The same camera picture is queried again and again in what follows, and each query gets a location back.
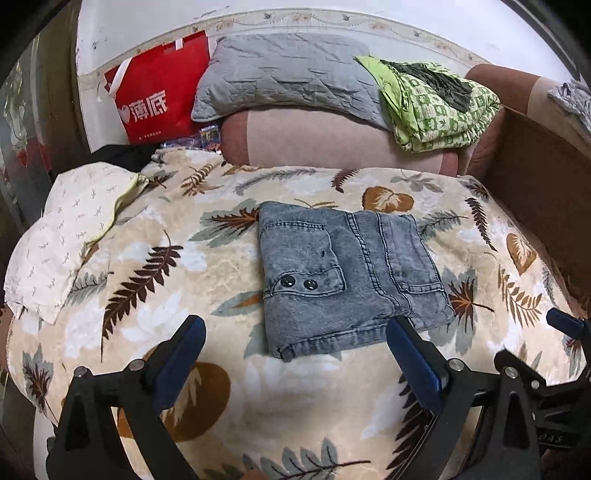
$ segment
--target red bag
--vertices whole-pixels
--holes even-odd
[[[105,73],[129,143],[157,143],[195,134],[191,110],[209,64],[204,31],[154,47]]]

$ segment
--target green checkered blanket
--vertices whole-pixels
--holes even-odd
[[[470,108],[461,113],[449,106],[424,81],[400,73],[375,57],[356,57],[378,82],[388,103],[396,141],[403,150],[426,152],[474,143],[492,122],[501,104],[492,90],[471,80]],[[437,63],[423,62],[434,71],[460,78]]]

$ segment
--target silver bolt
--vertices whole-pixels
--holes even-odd
[[[505,368],[505,374],[509,378],[517,378],[519,376],[519,373],[517,373],[517,370],[515,370],[513,367]]]
[[[139,372],[140,370],[143,369],[144,365],[145,365],[145,362],[141,358],[137,358],[136,360],[132,360],[129,363],[128,368],[132,372]]]
[[[86,367],[83,367],[81,365],[79,367],[76,367],[76,369],[74,370],[74,376],[76,378],[82,378],[82,377],[84,377],[84,375],[86,374],[86,372],[88,372],[88,369]]]
[[[456,372],[461,372],[462,370],[464,370],[464,362],[462,362],[459,358],[452,358],[449,361],[449,366],[452,370],[455,370]]]

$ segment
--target button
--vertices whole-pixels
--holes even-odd
[[[307,290],[315,290],[318,288],[318,284],[314,280],[304,280],[304,288]]]
[[[291,275],[283,275],[281,277],[281,285],[285,288],[291,288],[296,284],[296,280]]]

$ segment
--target gray garment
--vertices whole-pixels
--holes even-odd
[[[264,202],[259,228],[265,330],[278,358],[383,342],[396,315],[417,330],[453,318],[410,215]]]
[[[591,136],[591,90],[584,83],[571,80],[557,85],[548,92],[568,113],[576,115],[587,135]]]
[[[348,113],[392,130],[374,77],[356,60],[367,45],[317,33],[221,39],[199,80],[191,119],[209,122],[256,106],[306,106]]]

